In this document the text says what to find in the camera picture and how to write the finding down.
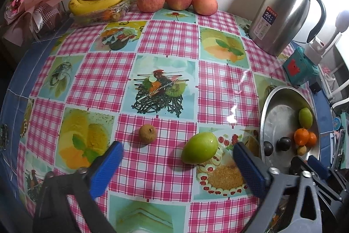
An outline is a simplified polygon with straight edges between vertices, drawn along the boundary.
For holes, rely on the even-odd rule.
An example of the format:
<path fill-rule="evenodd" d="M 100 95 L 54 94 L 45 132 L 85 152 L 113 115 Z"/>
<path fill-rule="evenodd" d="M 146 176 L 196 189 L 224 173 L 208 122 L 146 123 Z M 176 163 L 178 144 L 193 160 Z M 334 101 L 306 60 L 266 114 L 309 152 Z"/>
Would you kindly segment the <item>right red apple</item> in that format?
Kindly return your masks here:
<path fill-rule="evenodd" d="M 211 16 L 218 10 L 217 0 L 192 0 L 193 10 L 203 16 Z"/>

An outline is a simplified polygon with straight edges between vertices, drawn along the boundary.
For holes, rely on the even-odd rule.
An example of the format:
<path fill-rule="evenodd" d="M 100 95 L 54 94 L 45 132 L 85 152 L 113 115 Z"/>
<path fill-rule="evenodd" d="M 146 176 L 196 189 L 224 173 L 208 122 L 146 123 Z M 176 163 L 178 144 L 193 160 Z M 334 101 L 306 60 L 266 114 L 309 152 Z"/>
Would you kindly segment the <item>small orange tangerine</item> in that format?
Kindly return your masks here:
<path fill-rule="evenodd" d="M 316 136 L 316 134 L 311 132 L 311 131 L 309 131 L 309 139 L 308 139 L 308 142 L 307 142 L 306 146 L 308 148 L 312 148 L 316 144 L 317 144 L 317 136 Z"/>

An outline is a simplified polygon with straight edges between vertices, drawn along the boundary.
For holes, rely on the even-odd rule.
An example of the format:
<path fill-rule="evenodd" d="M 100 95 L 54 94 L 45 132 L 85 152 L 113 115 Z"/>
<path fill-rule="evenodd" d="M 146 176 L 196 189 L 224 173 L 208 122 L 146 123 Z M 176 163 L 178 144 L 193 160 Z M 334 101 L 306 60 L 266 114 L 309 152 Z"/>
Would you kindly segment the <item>pink checkered tablecloth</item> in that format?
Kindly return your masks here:
<path fill-rule="evenodd" d="M 230 159 L 237 142 L 256 149 L 267 95 L 287 82 L 287 47 L 273 57 L 246 34 L 243 18 L 163 9 L 64 30 L 22 60 L 24 89 L 17 185 L 34 214 L 44 176 L 89 166 L 110 143 L 122 163 L 97 199 L 118 231 L 239 232 L 257 200 Z M 139 139 L 151 124 L 157 138 Z M 185 164 L 197 133 L 213 133 L 215 155 Z"/>

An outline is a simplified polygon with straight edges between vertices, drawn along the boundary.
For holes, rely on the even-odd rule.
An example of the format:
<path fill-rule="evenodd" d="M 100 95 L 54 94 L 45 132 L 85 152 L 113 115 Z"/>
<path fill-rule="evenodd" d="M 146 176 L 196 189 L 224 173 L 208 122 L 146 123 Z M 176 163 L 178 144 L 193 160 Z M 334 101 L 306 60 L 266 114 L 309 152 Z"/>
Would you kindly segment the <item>left red apple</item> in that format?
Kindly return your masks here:
<path fill-rule="evenodd" d="M 162 9 L 165 0 L 137 0 L 138 9 L 144 13 L 154 13 Z"/>

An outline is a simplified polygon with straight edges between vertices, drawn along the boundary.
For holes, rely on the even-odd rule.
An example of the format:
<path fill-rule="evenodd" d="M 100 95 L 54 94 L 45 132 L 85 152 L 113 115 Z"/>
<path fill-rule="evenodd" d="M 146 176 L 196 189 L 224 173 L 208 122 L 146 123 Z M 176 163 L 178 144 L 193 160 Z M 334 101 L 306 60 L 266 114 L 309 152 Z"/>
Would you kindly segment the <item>white shelf rack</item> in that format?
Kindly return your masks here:
<path fill-rule="evenodd" d="M 340 60 L 330 64 L 323 59 L 319 64 L 320 79 L 325 96 L 334 112 L 348 110 L 348 67 Z"/>

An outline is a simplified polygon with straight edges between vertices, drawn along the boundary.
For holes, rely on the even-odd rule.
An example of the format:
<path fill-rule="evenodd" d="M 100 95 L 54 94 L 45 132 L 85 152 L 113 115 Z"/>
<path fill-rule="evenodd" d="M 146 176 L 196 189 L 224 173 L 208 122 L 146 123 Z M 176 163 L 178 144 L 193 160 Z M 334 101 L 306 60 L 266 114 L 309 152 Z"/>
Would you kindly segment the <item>large steel basin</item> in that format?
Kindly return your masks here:
<path fill-rule="evenodd" d="M 268 167 L 276 167 L 282 173 L 288 173 L 291 167 L 291 160 L 297 156 L 297 148 L 293 135 L 300 128 L 298 112 L 302 108 L 309 108 L 313 114 L 313 125 L 309 129 L 317 136 L 317 144 L 307 148 L 307 153 L 301 156 L 307 160 L 310 155 L 320 158 L 319 128 L 315 113 L 305 97 L 297 89 L 290 86 L 279 86 L 270 92 L 262 109 L 260 125 L 260 155 L 262 161 Z M 291 148 L 288 151 L 277 151 L 276 143 L 282 137 L 289 137 L 292 140 Z M 274 147 L 271 156 L 264 155 L 263 142 L 269 141 Z"/>

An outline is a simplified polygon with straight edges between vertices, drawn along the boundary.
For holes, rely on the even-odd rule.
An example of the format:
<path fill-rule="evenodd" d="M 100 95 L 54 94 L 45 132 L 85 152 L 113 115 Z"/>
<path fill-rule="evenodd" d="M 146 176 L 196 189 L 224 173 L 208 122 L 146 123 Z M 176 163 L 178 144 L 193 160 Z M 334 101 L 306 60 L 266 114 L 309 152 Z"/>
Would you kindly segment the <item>small dark plum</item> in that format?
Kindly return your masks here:
<path fill-rule="evenodd" d="M 274 147 L 273 147 L 272 143 L 269 142 L 269 141 L 264 141 L 263 142 L 263 149 L 264 149 L 264 155 L 266 157 L 271 156 L 273 151 L 274 151 Z"/>

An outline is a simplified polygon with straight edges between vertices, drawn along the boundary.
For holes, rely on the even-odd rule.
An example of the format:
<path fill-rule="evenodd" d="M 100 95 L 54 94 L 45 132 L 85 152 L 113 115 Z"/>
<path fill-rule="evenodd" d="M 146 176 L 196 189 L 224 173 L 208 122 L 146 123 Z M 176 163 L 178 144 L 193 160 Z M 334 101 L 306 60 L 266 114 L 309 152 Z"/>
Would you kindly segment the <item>stainless steel thermos jug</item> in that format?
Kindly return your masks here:
<path fill-rule="evenodd" d="M 321 0 L 315 0 L 321 16 L 308 34 L 312 41 L 323 27 L 327 12 Z M 264 0 L 248 31 L 254 43 L 264 52 L 278 56 L 299 33 L 309 13 L 311 0 Z"/>

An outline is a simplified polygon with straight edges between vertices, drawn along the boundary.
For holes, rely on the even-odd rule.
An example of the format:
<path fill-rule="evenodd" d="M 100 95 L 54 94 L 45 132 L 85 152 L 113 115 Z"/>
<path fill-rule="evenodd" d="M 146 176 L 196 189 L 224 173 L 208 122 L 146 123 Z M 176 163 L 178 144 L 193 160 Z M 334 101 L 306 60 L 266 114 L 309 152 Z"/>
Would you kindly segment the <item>large orange tangerine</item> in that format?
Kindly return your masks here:
<path fill-rule="evenodd" d="M 309 131 L 306 128 L 299 128 L 294 132 L 293 139 L 298 146 L 304 146 L 309 140 Z"/>

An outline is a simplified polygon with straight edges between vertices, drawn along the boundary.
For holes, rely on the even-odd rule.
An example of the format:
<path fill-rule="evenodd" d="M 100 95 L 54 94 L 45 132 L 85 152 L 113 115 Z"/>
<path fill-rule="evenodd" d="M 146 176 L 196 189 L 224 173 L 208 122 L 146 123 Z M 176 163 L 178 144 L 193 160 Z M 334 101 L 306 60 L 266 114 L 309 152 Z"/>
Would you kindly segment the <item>brown kiwi fruit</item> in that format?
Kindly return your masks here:
<path fill-rule="evenodd" d="M 149 144 L 157 138 L 157 129 L 151 124 L 145 124 L 139 129 L 139 139 L 143 144 Z"/>

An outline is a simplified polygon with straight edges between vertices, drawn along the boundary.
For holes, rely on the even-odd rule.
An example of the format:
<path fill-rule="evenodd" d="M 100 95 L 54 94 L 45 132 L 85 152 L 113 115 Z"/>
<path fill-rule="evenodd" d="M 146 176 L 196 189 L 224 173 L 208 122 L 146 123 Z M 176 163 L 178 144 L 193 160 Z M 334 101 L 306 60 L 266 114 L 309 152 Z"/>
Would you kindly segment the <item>small brown kiwi in basin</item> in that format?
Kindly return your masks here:
<path fill-rule="evenodd" d="M 299 156 L 303 156 L 307 153 L 307 147 L 305 145 L 300 145 L 298 148 L 297 148 L 297 155 Z"/>

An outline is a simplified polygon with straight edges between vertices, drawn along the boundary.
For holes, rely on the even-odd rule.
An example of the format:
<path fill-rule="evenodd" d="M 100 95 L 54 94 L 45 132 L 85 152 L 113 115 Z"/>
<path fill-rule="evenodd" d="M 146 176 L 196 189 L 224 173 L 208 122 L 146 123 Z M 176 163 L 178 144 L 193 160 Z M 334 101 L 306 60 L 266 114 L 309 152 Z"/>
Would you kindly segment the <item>teal box with red print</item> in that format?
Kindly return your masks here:
<path fill-rule="evenodd" d="M 301 86 L 319 75 L 318 66 L 307 58 L 304 48 L 297 47 L 291 56 L 283 63 L 283 69 L 288 81 L 293 86 Z"/>

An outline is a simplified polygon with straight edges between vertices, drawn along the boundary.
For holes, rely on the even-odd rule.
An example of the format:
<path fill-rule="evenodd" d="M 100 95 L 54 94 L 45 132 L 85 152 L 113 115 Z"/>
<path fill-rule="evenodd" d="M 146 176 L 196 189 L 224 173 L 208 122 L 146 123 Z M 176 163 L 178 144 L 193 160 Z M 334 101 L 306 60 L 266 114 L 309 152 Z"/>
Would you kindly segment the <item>green mango in basin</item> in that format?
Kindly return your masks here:
<path fill-rule="evenodd" d="M 301 128 L 310 129 L 313 125 L 313 114 L 309 108 L 302 108 L 298 112 L 298 121 Z"/>

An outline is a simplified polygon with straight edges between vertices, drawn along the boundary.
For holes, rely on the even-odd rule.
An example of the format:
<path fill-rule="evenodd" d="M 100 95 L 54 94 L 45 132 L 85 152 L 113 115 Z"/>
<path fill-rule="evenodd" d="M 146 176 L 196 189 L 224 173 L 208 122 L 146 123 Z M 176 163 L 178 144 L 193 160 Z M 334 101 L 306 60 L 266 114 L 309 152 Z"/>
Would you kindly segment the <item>round blue sticker badge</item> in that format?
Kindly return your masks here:
<path fill-rule="evenodd" d="M 338 130 L 341 128 L 341 126 L 342 126 L 342 124 L 341 124 L 341 119 L 340 119 L 340 117 L 338 117 L 338 116 L 336 116 L 335 118 L 333 118 L 332 123 L 333 123 L 334 131 L 338 131 Z"/>

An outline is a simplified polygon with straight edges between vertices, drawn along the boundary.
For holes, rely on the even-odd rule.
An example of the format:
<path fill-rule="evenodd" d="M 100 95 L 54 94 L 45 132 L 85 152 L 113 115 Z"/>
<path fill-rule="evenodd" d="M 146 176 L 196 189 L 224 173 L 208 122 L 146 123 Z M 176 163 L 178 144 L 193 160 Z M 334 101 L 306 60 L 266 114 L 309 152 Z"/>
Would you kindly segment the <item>clear plastic fruit tray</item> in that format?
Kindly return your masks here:
<path fill-rule="evenodd" d="M 114 7 L 85 15 L 71 15 L 71 18 L 74 19 L 74 22 L 78 27 L 90 27 L 100 24 L 108 24 L 110 22 L 116 22 L 130 11 L 133 2 L 134 0 L 122 0 Z"/>

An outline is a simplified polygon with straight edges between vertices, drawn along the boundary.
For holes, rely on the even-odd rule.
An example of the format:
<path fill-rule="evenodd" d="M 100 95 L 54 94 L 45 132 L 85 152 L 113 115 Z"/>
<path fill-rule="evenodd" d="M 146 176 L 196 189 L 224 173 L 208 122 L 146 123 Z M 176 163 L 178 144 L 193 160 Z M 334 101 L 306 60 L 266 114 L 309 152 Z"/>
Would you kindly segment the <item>large green mango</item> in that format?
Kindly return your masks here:
<path fill-rule="evenodd" d="M 200 164 L 211 159 L 218 149 L 218 140 L 213 133 L 197 133 L 185 144 L 181 159 L 185 164 Z"/>

